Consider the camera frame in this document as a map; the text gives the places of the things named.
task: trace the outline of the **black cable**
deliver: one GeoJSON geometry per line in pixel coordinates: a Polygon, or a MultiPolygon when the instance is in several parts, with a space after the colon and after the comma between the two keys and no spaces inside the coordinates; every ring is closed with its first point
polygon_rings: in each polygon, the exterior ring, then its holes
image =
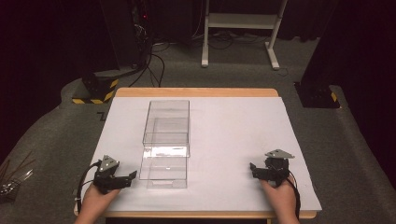
{"type": "Polygon", "coordinates": [[[93,180],[89,180],[89,181],[83,183],[83,184],[82,184],[82,187],[83,187],[84,185],[88,184],[88,183],[91,183],[92,181],[93,181],[93,180]]]}
{"type": "Polygon", "coordinates": [[[84,173],[81,176],[81,179],[78,182],[78,189],[77,189],[77,196],[76,196],[76,202],[77,202],[77,211],[78,213],[81,211],[81,192],[82,192],[82,186],[84,186],[84,180],[85,180],[85,176],[87,176],[87,173],[91,170],[91,168],[93,166],[97,166],[99,167],[100,164],[102,163],[102,161],[97,161],[96,163],[90,165],[90,167],[88,167],[84,173]]]}
{"type": "Polygon", "coordinates": [[[148,68],[148,70],[149,70],[149,79],[151,80],[151,85],[152,85],[152,87],[155,87],[155,85],[154,85],[154,80],[152,79],[153,77],[154,77],[154,79],[157,81],[157,84],[159,85],[160,82],[158,81],[157,77],[155,77],[154,73],[151,71],[150,68],[148,68]]]}
{"type": "Polygon", "coordinates": [[[292,172],[290,172],[290,174],[291,174],[291,176],[292,176],[293,179],[294,179],[295,186],[293,185],[293,183],[291,183],[291,181],[290,181],[288,178],[286,178],[286,180],[289,182],[289,184],[291,185],[291,187],[292,187],[293,190],[294,190],[294,195],[295,195],[295,197],[296,197],[296,210],[295,210],[295,214],[296,214],[296,216],[297,216],[297,219],[300,219],[300,208],[301,208],[300,192],[299,192],[298,189],[297,189],[297,180],[296,180],[296,178],[294,177],[294,175],[293,175],[292,172]]]}
{"type": "Polygon", "coordinates": [[[191,41],[191,46],[193,48],[201,48],[204,44],[204,36],[200,36],[200,37],[195,37],[192,41],[191,41]]]}
{"type": "MultiPolygon", "coordinates": [[[[271,167],[273,168],[273,170],[274,170],[278,175],[283,176],[283,175],[275,168],[274,165],[272,165],[271,167]]],[[[293,188],[294,196],[296,197],[295,215],[296,215],[297,219],[300,220],[301,199],[300,199],[300,192],[299,192],[298,189],[297,189],[297,179],[296,179],[296,177],[294,176],[294,174],[293,174],[290,170],[289,170],[289,173],[290,173],[291,176],[293,177],[295,186],[294,186],[293,183],[291,183],[291,181],[289,180],[289,177],[288,177],[288,176],[286,176],[286,177],[283,176],[283,178],[286,179],[286,180],[289,182],[289,184],[291,185],[291,187],[293,188]]]]}
{"type": "Polygon", "coordinates": [[[151,55],[157,57],[158,59],[161,60],[161,63],[163,63],[163,71],[161,72],[160,81],[158,82],[158,87],[161,87],[161,84],[163,82],[163,72],[165,71],[165,63],[163,62],[163,59],[157,54],[151,54],[151,55]]]}
{"type": "Polygon", "coordinates": [[[265,42],[268,38],[270,38],[270,36],[266,36],[266,37],[264,37],[264,39],[259,39],[259,38],[260,38],[260,36],[256,35],[256,37],[253,40],[244,41],[244,40],[235,39],[234,42],[237,44],[247,44],[247,45],[248,44],[257,44],[257,43],[265,42]]]}
{"type": "Polygon", "coordinates": [[[129,85],[128,87],[132,87],[143,76],[143,74],[149,68],[149,63],[150,62],[151,62],[151,54],[149,55],[148,62],[146,63],[145,69],[143,69],[143,71],[140,73],[139,77],[137,77],[137,79],[135,79],[134,82],[131,83],[131,85],[129,85]]]}
{"type": "Polygon", "coordinates": [[[119,78],[122,78],[122,77],[132,76],[132,75],[140,72],[142,69],[143,69],[143,66],[138,66],[136,69],[134,69],[134,70],[132,70],[130,72],[126,72],[126,73],[120,74],[120,75],[115,75],[115,76],[112,76],[112,77],[97,77],[97,78],[99,80],[103,80],[103,81],[104,80],[109,80],[109,79],[119,79],[119,78]]]}
{"type": "Polygon", "coordinates": [[[153,50],[152,52],[161,52],[161,51],[164,51],[164,50],[169,49],[169,48],[171,47],[171,43],[170,43],[169,41],[166,42],[166,43],[155,44],[153,47],[160,46],[160,45],[162,45],[162,44],[167,44],[166,47],[165,47],[164,49],[153,50]]]}
{"type": "Polygon", "coordinates": [[[220,42],[230,41],[229,44],[223,48],[218,48],[208,43],[207,45],[212,49],[227,49],[233,44],[233,37],[228,32],[227,35],[212,35],[211,37],[214,37],[216,40],[220,42]]]}

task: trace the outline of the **human hand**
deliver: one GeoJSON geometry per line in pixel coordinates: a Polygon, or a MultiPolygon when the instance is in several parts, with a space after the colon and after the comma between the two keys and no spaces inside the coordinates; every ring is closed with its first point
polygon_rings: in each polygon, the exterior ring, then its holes
{"type": "Polygon", "coordinates": [[[94,184],[91,184],[85,192],[81,211],[78,214],[75,224],[94,223],[106,211],[119,193],[120,189],[113,189],[108,194],[102,194],[94,184]]]}
{"type": "MultiPolygon", "coordinates": [[[[288,179],[293,183],[293,179],[290,176],[288,179]]],[[[290,183],[287,180],[284,180],[277,188],[272,187],[266,180],[260,180],[260,183],[262,184],[262,188],[264,189],[270,204],[276,212],[279,224],[300,223],[295,214],[296,198],[293,187],[290,183]]]]}

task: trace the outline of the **metal stand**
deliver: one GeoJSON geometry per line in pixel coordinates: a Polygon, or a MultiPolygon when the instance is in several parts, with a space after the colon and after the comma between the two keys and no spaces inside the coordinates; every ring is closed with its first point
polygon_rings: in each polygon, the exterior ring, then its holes
{"type": "Polygon", "coordinates": [[[279,69],[274,53],[274,44],[276,35],[282,22],[283,12],[285,11],[288,0],[282,0],[280,10],[276,15],[255,15],[255,14],[229,14],[229,13],[209,13],[209,0],[206,0],[205,9],[205,34],[204,45],[202,51],[202,67],[209,66],[209,48],[207,37],[209,27],[222,28],[243,28],[243,29],[268,29],[273,30],[270,42],[265,43],[265,49],[271,61],[274,70],[279,69]]]}

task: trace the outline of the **clear acrylic container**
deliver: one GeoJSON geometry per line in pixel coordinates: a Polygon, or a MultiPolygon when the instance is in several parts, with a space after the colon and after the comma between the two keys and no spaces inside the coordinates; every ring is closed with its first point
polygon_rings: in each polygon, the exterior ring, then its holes
{"type": "Polygon", "coordinates": [[[146,157],[142,160],[140,179],[148,181],[148,189],[185,189],[187,157],[146,157]]]}
{"type": "Polygon", "coordinates": [[[140,179],[148,180],[148,188],[186,188],[190,156],[190,102],[151,101],[143,146],[140,179]]]}
{"type": "Polygon", "coordinates": [[[190,102],[151,101],[143,137],[150,157],[190,156],[190,102]]]}

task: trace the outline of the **wooden table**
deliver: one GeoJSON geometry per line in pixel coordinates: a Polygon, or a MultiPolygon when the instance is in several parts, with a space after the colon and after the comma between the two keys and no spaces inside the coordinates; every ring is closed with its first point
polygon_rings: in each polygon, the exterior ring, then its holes
{"type": "MultiPolygon", "coordinates": [[[[121,191],[105,217],[274,218],[259,181],[248,169],[250,161],[263,167],[264,153],[274,147],[296,156],[290,160],[290,169],[302,195],[300,217],[313,218],[321,210],[286,108],[273,89],[120,88],[92,162],[107,154],[120,161],[116,175],[139,171],[141,140],[149,101],[153,99],[191,101],[189,185],[186,189],[152,190],[137,177],[130,188],[121,191]],[[266,128],[258,125],[261,122],[266,128]],[[228,134],[238,134],[240,139],[228,134]]],[[[92,179],[93,173],[89,172],[86,180],[92,179]]]]}

